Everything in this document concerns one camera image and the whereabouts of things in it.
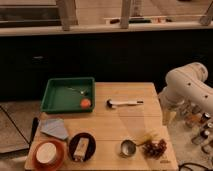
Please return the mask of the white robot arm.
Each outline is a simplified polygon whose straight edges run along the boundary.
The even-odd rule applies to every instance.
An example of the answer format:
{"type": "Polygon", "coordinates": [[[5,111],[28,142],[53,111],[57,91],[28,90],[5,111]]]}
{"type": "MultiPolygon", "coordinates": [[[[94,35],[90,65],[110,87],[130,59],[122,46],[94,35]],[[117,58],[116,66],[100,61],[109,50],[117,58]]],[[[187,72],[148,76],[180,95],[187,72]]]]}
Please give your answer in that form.
{"type": "Polygon", "coordinates": [[[164,125],[169,124],[185,101],[213,114],[213,88],[205,84],[207,78],[208,70],[199,62],[172,69],[166,74],[166,86],[158,94],[164,125]]]}

